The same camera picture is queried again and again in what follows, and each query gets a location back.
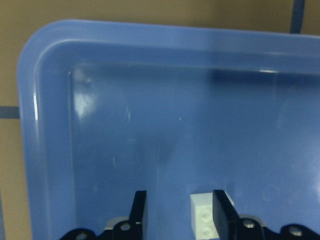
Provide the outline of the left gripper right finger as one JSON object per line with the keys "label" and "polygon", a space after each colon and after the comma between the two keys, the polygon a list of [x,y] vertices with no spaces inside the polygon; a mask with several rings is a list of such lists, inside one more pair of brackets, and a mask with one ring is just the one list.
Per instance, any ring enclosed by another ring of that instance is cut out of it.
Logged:
{"label": "left gripper right finger", "polygon": [[212,219],[221,240],[318,240],[320,234],[301,224],[274,232],[250,215],[239,215],[224,190],[212,192]]}

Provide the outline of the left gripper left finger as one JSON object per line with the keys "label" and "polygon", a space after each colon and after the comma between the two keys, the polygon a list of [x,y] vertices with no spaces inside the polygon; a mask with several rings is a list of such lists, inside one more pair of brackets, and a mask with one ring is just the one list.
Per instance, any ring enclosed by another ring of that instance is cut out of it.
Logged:
{"label": "left gripper left finger", "polygon": [[135,192],[128,219],[118,221],[111,229],[105,229],[101,234],[96,235],[92,230],[76,228],[65,235],[61,240],[142,240],[143,219],[147,191]]}

